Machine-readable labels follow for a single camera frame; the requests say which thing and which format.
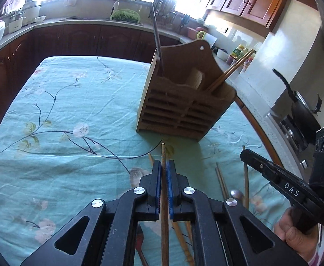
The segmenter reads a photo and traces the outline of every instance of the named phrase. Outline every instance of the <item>kitchen counter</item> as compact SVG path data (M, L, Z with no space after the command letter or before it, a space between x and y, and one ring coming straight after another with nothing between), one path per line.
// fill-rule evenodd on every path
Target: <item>kitchen counter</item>
M29 31L41 27L47 26L55 26L55 25L67 25L67 24L99 24L99 25L110 25L110 26L119 26L126 27L141 31L146 31L153 33L153 26L149 24L131 24L124 22L117 22L111 20L97 20L97 19L64 19L64 18L53 18L45 20L40 24L32 24L21 28L21 30L14 32L12 34L5 35L0 41L0 49L8 45L13 40L17 39L21 35L28 33ZM174 33L172 31L159 29L160 35L179 40L181 43L189 43L192 39L188 37L184 37L180 34ZM220 69L224 72L229 66L219 59L216 55L214 55L215 61L220 67ZM244 105L248 108L248 110L255 117L271 144L273 145L275 151L277 152L279 158L281 159L284 167L301 177L300 172L300 163L298 159L294 156L292 150L289 149L289 146L284 141L283 137L279 133L276 124L271 120L271 118L263 113L269 113L270 108L265 103L265 101L261 98L261 96L247 83L247 81L243 78L246 75L247 71L243 74L239 74L240 70L233 73L226 82L233 86L237 91L237 96L242 100Z

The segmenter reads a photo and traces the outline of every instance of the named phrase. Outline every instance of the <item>wooden spoon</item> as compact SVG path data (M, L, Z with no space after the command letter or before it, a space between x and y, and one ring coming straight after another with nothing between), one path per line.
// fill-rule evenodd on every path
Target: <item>wooden spoon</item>
M138 228L136 231L136 245L135 245L135 249L138 252L138 255L140 256L141 262L143 266L148 266L148 263L146 261L146 258L144 256L144 254L142 253L142 243L144 242L144 233L142 231L142 228L140 226L140 224L138 224Z

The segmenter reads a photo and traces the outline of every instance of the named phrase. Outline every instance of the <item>chopstick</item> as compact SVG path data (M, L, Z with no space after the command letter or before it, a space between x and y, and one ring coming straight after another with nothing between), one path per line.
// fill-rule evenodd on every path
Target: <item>chopstick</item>
M169 266L169 210L167 196L167 175L165 161L165 144L162 143L162 181L161 181L161 256L162 266Z
M246 209L249 209L249 176L248 176L248 165L244 163L244 199L243 206Z
M152 157L151 153L148 153L148 158L149 158L149 160L151 162L151 165L153 166L154 158ZM180 244L180 246L182 247L182 249L184 251L186 260L188 261L190 266L194 266L194 258L189 252L188 246L186 245L186 241L185 241L185 239L183 237L182 231L180 230L179 224L176 223L176 222L172 222L172 224L173 224L175 234L177 235L177 238L179 240L179 244ZM190 224L190 221L186 221L185 226L186 226L186 229L188 231L189 240L192 243L193 239L191 237L191 224Z
M231 74L233 74L252 54L254 49L248 51L240 60L237 61L233 66L228 68L228 70L218 79L216 79L207 89L208 92L215 91Z
M230 195L229 195L229 192L227 189L227 185L225 183L225 179L223 178L219 164L217 162L216 162L215 170L216 170L216 175L217 175L217 178L218 178L220 186L221 186L222 196L226 200L226 199L230 198Z

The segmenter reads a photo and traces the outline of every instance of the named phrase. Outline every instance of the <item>light blue tablecloth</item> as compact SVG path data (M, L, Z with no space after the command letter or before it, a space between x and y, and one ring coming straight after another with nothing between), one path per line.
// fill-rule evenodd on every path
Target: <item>light blue tablecloth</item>
M11 265L20 265L93 199L110 201L138 185L151 164L147 155L137 156L156 147L151 154L160 159L161 140L177 172L218 200L216 162L228 189L243 191L242 145L269 158L235 103L199 143L136 133L148 69L122 59L52 57L27 81L0 125L0 251ZM272 228L289 203L253 169L249 181L250 211ZM160 224L141 226L145 257L160 265ZM138 255L135 265L141 265ZM188 265L173 230L170 265Z

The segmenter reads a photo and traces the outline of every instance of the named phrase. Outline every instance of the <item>wooden utensil holder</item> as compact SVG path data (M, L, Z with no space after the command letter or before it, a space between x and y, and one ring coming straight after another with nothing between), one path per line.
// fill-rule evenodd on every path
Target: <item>wooden utensil holder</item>
M236 91L226 83L213 94L205 91L223 75L206 41L164 46L161 52L163 69L155 53L138 108L136 131L152 130L200 141L230 107ZM203 73L198 89L185 84L195 69Z

